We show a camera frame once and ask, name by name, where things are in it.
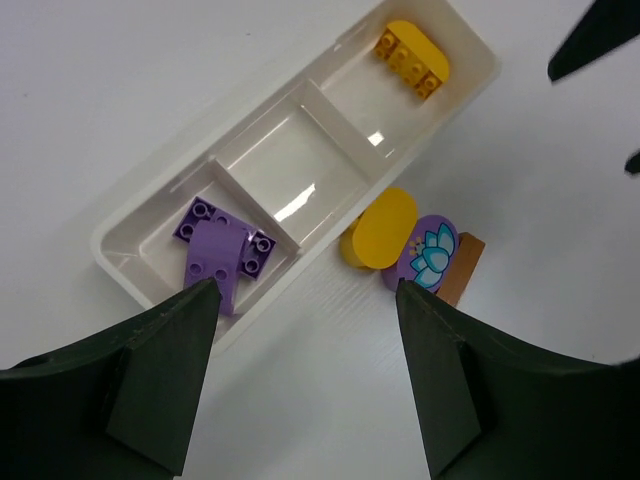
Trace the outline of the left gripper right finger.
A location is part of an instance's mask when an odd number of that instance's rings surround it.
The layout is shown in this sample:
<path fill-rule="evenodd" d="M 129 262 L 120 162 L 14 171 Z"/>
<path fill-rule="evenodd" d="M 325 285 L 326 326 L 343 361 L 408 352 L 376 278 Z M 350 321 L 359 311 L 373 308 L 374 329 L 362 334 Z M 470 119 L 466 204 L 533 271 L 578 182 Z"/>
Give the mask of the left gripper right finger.
<path fill-rule="evenodd" d="M 411 281 L 396 292 L 434 479 L 635 479 L 639 363 L 555 353 Z"/>

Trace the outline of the yellow half-round lego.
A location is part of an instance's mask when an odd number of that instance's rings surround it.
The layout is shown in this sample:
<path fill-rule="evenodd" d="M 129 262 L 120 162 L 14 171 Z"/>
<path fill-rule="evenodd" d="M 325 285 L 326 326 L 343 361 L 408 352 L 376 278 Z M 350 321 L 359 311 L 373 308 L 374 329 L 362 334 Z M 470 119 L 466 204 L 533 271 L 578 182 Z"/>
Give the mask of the yellow half-round lego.
<path fill-rule="evenodd" d="M 394 20 L 388 23 L 373 52 L 422 101 L 449 79 L 448 58 L 409 21 Z"/>

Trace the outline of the purple lego brick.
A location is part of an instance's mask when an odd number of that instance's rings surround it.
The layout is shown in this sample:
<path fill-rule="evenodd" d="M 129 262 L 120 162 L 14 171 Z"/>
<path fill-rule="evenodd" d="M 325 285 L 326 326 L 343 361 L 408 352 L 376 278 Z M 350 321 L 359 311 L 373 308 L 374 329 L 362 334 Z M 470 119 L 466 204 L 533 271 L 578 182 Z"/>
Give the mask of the purple lego brick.
<path fill-rule="evenodd" d="M 223 223 L 227 226 L 243 230 L 246 233 L 246 239 L 242 247 L 239 271 L 252 280 L 257 280 L 260 277 L 276 246 L 275 239 L 269 237 L 257 227 L 240 220 L 199 196 L 196 196 L 192 200 L 183 218 L 174 230 L 173 236 L 189 243 L 195 227 L 200 221 Z"/>

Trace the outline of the brown lego brick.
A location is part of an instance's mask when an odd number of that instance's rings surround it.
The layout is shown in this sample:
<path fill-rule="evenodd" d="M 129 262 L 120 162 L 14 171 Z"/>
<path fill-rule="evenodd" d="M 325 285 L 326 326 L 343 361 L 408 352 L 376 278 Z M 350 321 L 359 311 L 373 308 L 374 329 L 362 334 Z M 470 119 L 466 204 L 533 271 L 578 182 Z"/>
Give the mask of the brown lego brick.
<path fill-rule="evenodd" d="M 457 307 L 479 263 L 485 243 L 468 232 L 459 235 L 459 248 L 436 296 Z"/>

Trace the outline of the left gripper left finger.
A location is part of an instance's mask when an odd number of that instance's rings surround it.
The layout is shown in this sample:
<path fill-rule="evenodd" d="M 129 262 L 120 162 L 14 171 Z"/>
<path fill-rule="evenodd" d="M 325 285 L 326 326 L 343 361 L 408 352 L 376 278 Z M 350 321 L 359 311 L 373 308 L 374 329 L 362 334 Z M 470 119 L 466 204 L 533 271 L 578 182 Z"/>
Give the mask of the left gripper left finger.
<path fill-rule="evenodd" d="M 204 280 L 1 372 L 4 479 L 182 475 L 221 294 Z"/>

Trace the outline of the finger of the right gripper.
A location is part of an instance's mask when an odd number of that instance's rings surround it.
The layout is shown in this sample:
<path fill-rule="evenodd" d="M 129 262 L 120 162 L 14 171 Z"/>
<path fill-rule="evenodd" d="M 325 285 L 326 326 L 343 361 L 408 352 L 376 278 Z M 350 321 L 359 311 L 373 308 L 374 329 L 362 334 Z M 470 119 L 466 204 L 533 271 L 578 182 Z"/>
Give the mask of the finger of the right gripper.
<path fill-rule="evenodd" d="M 593 1 L 550 59 L 547 76 L 560 81 L 638 36 L 638 0 Z"/>

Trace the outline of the purple lego with flower print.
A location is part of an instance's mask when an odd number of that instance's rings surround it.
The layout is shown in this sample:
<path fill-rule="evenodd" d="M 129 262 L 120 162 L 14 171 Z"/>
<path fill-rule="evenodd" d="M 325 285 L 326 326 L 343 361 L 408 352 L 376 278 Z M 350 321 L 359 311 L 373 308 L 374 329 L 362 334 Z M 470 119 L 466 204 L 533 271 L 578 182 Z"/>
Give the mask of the purple lego with flower print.
<path fill-rule="evenodd" d="M 398 260 L 381 272 L 384 285 L 396 291 L 401 280 L 414 281 L 436 293 L 459 249 L 453 223 L 441 215 L 418 219 Z"/>

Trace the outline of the yellow rounded lego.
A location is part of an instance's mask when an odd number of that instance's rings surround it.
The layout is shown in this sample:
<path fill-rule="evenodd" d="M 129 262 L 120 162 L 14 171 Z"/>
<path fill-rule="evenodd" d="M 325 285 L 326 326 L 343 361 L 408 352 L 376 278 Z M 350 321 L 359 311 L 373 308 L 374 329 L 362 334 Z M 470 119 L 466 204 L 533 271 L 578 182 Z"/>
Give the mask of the yellow rounded lego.
<path fill-rule="evenodd" d="M 390 187 L 340 237 L 343 260 L 351 267 L 383 270 L 400 257 L 418 219 L 414 198 Z"/>

